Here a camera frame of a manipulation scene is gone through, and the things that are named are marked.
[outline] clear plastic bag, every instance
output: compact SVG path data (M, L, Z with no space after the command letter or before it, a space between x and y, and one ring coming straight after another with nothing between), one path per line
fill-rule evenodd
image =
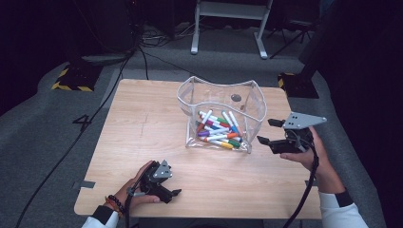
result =
M252 152L251 142L267 112L255 81L216 85L193 76L179 87L177 95L181 110L188 117L185 146ZM223 128L229 131L217 133L217 129Z

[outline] gray carpet floor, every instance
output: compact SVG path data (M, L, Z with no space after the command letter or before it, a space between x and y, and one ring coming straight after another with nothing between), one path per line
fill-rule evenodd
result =
M252 32L256 30L207 30L201 34L197 55L190 54L191 36L162 47L143 47L148 71L138 51L127 63L123 78L148 76L150 80L182 82L196 75L216 84L255 80L260 86L278 87L279 73L302 70L303 64L297 57L308 39L303 44L292 44L273 60L262 60L253 39ZM286 35L290 38L295 34L286 31ZM281 33L270 39L263 36L263 44L269 55L274 53L283 45ZM84 114L95 113L111 91L120 67L120 64L105 66L93 92L52 90L66 64L44 75L36 95L0 117L0 200L3 203L0 227L15 227L29 198L79 135L81 126L72 122ZM317 131L332 163L367 224L386 227L376 188L337 118L325 80L316 73L313 82L320 98L289 98L292 110L327 117L328 122L319 125ZM86 174L112 98L39 190L20 227L81 227L84 223L86 217L74 213L79 192L72 186ZM264 221L265 227L282 227L284 222L284 219ZM299 223L294 222L291 227L299 227ZM321 227L321 222L304 220L303 227Z

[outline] person's left hand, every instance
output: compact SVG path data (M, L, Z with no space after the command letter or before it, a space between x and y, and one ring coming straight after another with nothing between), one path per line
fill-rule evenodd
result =
M143 165L143 167L139 170L139 172L137 172L136 177L134 177L133 179L130 179L124 186L122 186L122 188L114 195L119 202L125 206L125 201L127 199L127 188L128 187L132 187L134 185L134 183L137 181L137 179L140 178L141 174L145 171L145 169L152 163L153 161L149 161L147 162L145 165ZM130 203L130 210L133 210L138 204L141 203L154 203L154 202L160 202L160 198L158 198L157 196L150 196L150 195L144 195L141 197L135 197L131 200ZM110 205L109 203L105 203L104 206L107 206L111 209L113 209L112 205Z

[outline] white desk stand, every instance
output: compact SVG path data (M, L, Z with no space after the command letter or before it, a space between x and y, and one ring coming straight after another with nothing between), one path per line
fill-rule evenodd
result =
M264 32L266 26L267 17L269 16L270 8L273 0L268 0L266 6L252 6L243 4L231 4L220 2L203 2L198 0L195 11L195 32L193 34L192 48L190 52L192 54L198 53L199 45L199 21L200 16L217 16L217 17L230 17L230 18L242 18L260 20L259 32L254 32L256 44L258 45L259 54L262 59L267 59L267 53L264 49L264 45L261 41L261 35Z

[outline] pile of markers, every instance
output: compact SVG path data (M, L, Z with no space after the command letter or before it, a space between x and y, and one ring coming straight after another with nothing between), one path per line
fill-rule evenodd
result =
M213 143L224 148L240 148L242 130L232 111L221 112L222 117L214 116L213 110L207 113L199 111L201 122L197 122L198 137L207 143Z

